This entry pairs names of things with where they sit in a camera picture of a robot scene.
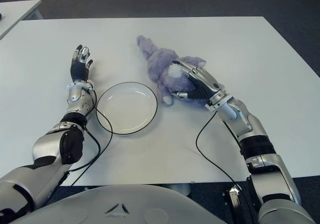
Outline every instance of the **white plate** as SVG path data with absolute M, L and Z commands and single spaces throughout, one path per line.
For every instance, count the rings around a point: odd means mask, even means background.
M 108 89 L 98 101 L 97 109 L 105 115 L 115 134 L 135 133 L 154 118 L 157 99 L 147 86 L 134 83 L 120 83 Z M 111 131 L 107 120 L 96 113 L 100 124 Z

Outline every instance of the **white table leg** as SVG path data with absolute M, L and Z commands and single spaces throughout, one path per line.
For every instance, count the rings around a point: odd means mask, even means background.
M 39 10 L 36 8 L 31 14 L 29 14 L 27 17 L 24 18 L 24 20 L 29 19 L 43 19 L 43 16 L 39 12 Z
M 190 183 L 164 184 L 163 187 L 174 190 L 184 196 L 188 196 L 191 192 Z

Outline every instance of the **purple stuffed animal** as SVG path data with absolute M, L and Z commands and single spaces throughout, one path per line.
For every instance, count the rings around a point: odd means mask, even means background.
M 157 48 L 151 39 L 142 35 L 136 38 L 136 42 L 144 57 L 148 61 L 147 70 L 149 78 L 157 83 L 157 95 L 165 106 L 172 105 L 171 93 L 174 91 L 188 92 L 195 87 L 189 81 L 188 76 L 182 72 L 178 64 L 173 60 L 187 62 L 198 67 L 204 67 L 206 61 L 199 57 L 182 57 L 171 49 Z M 193 103 L 203 104 L 203 100 L 194 100 Z

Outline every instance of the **gray floor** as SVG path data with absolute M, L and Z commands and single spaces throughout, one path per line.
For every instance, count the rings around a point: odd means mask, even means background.
M 0 0 L 0 2 L 17 0 Z M 263 16 L 320 76 L 320 0 L 42 0 L 44 18 Z M 295 179 L 303 206 L 320 223 L 320 177 Z M 221 192 L 228 183 L 193 184 L 191 198 L 228 223 Z M 69 193 L 61 188 L 53 201 Z

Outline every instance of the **white table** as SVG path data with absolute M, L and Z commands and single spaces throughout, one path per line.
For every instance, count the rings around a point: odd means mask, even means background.
M 79 44 L 87 45 L 95 60 L 89 77 L 98 97 L 125 81 L 156 90 L 136 46 L 140 34 L 180 56 L 206 59 L 206 69 L 261 120 L 292 176 L 320 174 L 317 75 L 263 17 L 201 17 L 21 21 L 0 42 L 0 176 L 31 164 L 34 142 L 64 115 L 71 58 Z M 229 181 L 195 147 L 211 115 L 180 100 L 170 108 L 160 104 L 148 127 L 115 136 L 77 185 Z M 109 134 L 95 115 L 88 128 L 104 146 Z M 248 176 L 219 118 L 204 130 L 199 146 L 235 180 Z M 95 153 L 86 137 L 83 158 L 74 167 Z M 64 185 L 78 175 L 72 173 Z
M 25 0 L 0 3 L 0 40 L 20 21 L 32 16 L 35 19 L 43 19 L 37 7 L 41 0 Z

